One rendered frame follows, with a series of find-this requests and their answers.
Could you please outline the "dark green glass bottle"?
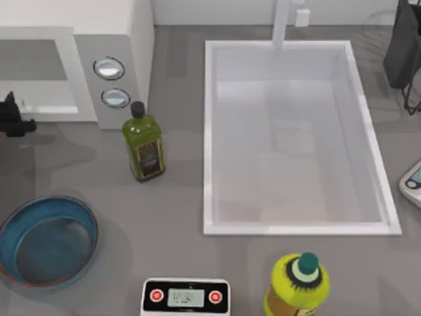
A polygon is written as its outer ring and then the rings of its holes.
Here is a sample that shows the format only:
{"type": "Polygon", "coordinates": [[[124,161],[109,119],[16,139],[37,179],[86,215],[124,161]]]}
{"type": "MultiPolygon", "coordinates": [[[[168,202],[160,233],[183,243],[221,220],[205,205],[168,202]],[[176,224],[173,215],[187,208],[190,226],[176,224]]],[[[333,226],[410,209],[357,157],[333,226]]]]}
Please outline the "dark green glass bottle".
{"type": "Polygon", "coordinates": [[[165,171],[162,130],[142,101],[133,102],[130,110],[132,117],[122,125],[130,170],[137,181],[146,182],[165,171]]]}

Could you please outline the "white sink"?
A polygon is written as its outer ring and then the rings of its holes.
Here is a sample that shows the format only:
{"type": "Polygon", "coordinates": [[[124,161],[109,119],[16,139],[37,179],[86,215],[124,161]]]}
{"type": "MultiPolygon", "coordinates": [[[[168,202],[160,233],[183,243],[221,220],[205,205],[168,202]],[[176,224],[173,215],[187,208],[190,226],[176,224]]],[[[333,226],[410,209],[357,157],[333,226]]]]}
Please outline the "white sink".
{"type": "Polygon", "coordinates": [[[207,41],[203,232],[402,233],[349,41],[207,41]]]}

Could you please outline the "round metal microwave knob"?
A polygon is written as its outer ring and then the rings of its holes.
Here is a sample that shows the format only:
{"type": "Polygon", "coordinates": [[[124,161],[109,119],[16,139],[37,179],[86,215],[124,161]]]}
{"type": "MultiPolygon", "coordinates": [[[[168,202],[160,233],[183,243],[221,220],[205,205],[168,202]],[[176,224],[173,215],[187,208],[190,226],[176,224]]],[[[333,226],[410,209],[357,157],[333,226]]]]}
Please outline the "round metal microwave knob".
{"type": "Polygon", "coordinates": [[[125,74],[124,65],[113,57],[105,57],[93,63],[94,73],[104,80],[118,80],[125,74]]]}
{"type": "Polygon", "coordinates": [[[101,93],[101,101],[110,108],[124,108],[130,103],[130,96],[124,90],[114,88],[101,93]]]}

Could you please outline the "tall white tap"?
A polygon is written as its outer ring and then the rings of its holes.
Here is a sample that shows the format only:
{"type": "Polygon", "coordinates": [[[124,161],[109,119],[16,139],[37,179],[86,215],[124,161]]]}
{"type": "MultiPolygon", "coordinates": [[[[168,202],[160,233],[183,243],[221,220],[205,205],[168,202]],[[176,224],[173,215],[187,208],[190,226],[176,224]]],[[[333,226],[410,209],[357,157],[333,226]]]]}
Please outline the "tall white tap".
{"type": "MultiPolygon", "coordinates": [[[[291,5],[303,6],[308,0],[276,0],[274,10],[274,25],[272,30],[272,45],[274,49],[282,50],[285,31],[291,5]]],[[[296,9],[295,26],[307,27],[310,24],[310,9],[296,9]]]]}

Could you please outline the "yellow green bottle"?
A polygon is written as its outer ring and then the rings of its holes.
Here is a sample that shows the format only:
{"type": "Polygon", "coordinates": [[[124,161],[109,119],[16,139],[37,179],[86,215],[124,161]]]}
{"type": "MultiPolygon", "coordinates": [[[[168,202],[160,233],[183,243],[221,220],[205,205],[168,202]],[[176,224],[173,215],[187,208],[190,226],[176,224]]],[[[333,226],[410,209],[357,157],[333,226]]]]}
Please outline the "yellow green bottle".
{"type": "Polygon", "coordinates": [[[330,293],[330,277],[312,252],[277,260],[263,299],[265,316],[316,316],[330,293]]]}

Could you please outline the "pale microwave oven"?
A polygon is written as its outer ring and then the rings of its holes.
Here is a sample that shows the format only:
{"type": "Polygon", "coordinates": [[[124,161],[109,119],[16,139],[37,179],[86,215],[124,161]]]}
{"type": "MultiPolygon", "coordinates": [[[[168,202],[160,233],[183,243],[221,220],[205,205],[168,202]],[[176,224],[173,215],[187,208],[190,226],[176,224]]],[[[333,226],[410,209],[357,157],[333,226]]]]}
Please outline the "pale microwave oven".
{"type": "Polygon", "coordinates": [[[118,130],[130,104],[148,100],[154,39],[151,0],[0,0],[0,101],[13,91],[25,118],[118,130]],[[123,77],[94,73],[105,57],[124,65],[123,77]],[[114,88],[129,105],[101,101],[114,88]]]}

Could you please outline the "blue bowl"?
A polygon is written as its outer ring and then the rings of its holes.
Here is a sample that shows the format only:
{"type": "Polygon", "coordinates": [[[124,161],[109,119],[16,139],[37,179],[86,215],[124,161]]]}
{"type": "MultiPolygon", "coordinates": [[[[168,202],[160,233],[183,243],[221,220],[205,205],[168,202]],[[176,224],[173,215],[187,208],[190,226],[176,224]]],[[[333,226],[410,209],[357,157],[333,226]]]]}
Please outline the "blue bowl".
{"type": "Polygon", "coordinates": [[[70,196],[35,198],[0,224],[0,274],[32,288],[58,288],[81,279],[95,257],[97,218],[70,196]]]}

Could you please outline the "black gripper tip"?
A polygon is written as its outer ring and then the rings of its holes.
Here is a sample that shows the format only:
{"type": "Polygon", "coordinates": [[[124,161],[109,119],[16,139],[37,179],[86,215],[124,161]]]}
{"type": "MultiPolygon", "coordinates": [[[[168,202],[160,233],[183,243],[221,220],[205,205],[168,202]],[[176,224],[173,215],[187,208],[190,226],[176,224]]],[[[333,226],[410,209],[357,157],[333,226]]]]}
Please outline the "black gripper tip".
{"type": "Polygon", "coordinates": [[[34,119],[24,120],[16,103],[14,92],[10,91],[0,101],[0,134],[6,137],[23,137],[28,132],[35,132],[37,123],[34,119]]]}

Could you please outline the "grey kitchen scale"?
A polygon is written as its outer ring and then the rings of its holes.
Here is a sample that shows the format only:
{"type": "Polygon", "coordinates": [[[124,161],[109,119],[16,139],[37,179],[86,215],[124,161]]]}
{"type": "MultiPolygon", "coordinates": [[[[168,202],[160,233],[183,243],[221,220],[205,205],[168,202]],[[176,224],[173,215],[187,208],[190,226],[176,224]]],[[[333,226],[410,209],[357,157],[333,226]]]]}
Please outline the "grey kitchen scale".
{"type": "Polygon", "coordinates": [[[421,210],[421,160],[402,176],[399,189],[405,198],[421,210]]]}

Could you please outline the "black bag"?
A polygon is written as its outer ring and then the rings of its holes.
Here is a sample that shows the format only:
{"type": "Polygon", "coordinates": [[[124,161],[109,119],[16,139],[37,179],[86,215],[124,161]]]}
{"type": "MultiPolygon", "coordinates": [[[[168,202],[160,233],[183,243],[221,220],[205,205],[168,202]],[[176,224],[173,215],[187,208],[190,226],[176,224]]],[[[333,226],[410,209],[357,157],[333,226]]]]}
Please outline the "black bag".
{"type": "Polygon", "coordinates": [[[421,98],[410,105],[414,78],[421,70],[421,0],[399,0],[383,66],[389,86],[400,90],[409,115],[421,112],[421,98]]]}

